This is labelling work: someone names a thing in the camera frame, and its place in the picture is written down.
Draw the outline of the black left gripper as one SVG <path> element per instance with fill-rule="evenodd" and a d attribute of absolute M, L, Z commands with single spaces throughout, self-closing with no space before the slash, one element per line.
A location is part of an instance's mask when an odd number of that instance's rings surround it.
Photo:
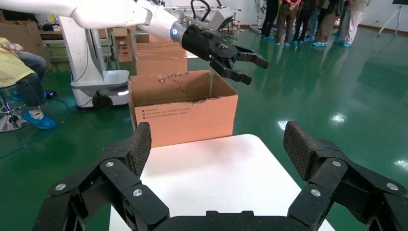
<path fill-rule="evenodd" d="M 269 62 L 253 50 L 233 46 L 221 37 L 196 25 L 190 25 L 181 38 L 181 46 L 199 58 L 210 62 L 210 66 L 223 78 L 250 85 L 252 78 L 236 70 L 235 61 L 250 62 L 268 69 Z"/>

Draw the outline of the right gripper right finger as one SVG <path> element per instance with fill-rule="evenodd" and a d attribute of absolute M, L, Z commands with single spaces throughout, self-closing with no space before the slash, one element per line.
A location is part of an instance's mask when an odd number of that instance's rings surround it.
<path fill-rule="evenodd" d="M 369 231 L 407 230 L 408 192 L 400 183 L 353 162 L 333 142 L 311 137 L 296 121 L 286 124 L 283 146 L 306 182 L 288 217 L 316 231 L 340 204 Z"/>

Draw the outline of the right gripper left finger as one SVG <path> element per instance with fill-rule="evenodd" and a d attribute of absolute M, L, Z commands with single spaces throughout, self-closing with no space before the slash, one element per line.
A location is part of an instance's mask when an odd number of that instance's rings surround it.
<path fill-rule="evenodd" d="M 131 230 L 154 230 L 169 218 L 169 208 L 140 179 L 151 148 L 150 125 L 142 122 L 129 138 L 109 144 L 94 163 L 54 183 L 33 230 L 82 231 L 107 205 Z"/>

